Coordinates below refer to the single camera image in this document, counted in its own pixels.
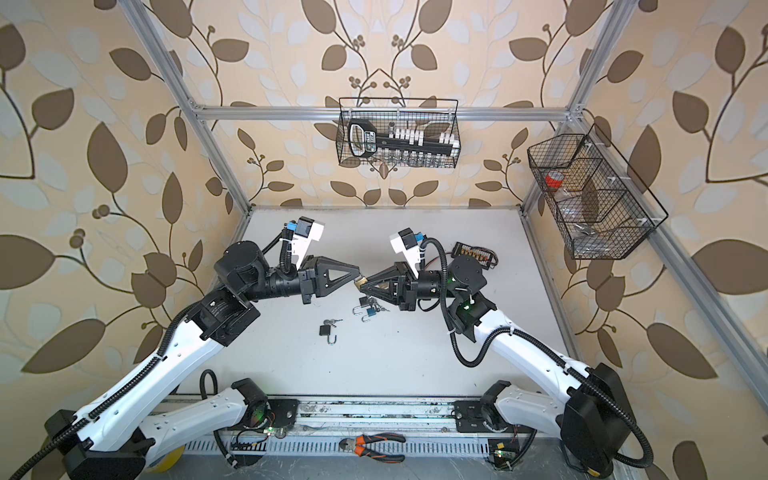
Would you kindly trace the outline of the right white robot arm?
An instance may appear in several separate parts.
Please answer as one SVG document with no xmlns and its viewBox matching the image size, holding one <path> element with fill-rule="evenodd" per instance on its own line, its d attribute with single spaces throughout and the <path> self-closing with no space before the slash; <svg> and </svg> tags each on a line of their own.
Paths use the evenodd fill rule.
<svg viewBox="0 0 768 480">
<path fill-rule="evenodd" d="M 466 368 L 478 367 L 489 352 L 510 362 L 540 387 L 522 390 L 498 381 L 482 396 L 481 418 L 487 429 L 522 425 L 558 437 L 585 473 L 606 478 L 617 463 L 636 469 L 653 466 L 650 440 L 640 428 L 618 374 L 549 347 L 525 331 L 482 292 L 487 284 L 482 264 L 473 256 L 449 257 L 435 238 L 404 240 L 394 236 L 402 262 L 357 280 L 365 296 L 414 311 L 436 299 L 452 351 Z"/>
</svg>

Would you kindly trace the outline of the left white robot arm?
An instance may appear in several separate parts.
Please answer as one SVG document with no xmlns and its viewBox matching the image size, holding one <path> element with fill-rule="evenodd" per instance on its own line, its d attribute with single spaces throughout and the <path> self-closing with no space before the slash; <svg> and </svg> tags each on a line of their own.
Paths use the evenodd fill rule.
<svg viewBox="0 0 768 480">
<path fill-rule="evenodd" d="M 53 415 L 46 423 L 49 442 L 13 478 L 24 478 L 58 451 L 72 479 L 135 479 L 201 429 L 241 422 L 257 402 L 252 381 L 183 408 L 175 418 L 152 412 L 182 380 L 259 317 L 256 301 L 298 296 L 308 304 L 360 275 L 357 266 L 324 256 L 309 256 L 287 270 L 271 267 L 252 241 L 231 245 L 214 269 L 221 287 L 179 312 L 157 349 L 101 398 L 76 412 Z"/>
</svg>

